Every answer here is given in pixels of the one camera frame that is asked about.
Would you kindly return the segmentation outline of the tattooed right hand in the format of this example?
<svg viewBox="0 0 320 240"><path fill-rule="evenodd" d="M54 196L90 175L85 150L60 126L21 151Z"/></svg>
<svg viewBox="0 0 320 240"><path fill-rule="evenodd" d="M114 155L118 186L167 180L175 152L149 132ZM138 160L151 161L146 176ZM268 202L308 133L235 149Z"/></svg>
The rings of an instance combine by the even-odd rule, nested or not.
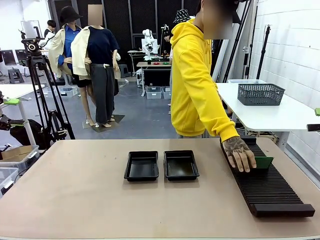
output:
<svg viewBox="0 0 320 240"><path fill-rule="evenodd" d="M257 167L255 155L240 136L234 136L223 141L222 147L233 168L248 173L251 168Z"/></svg>

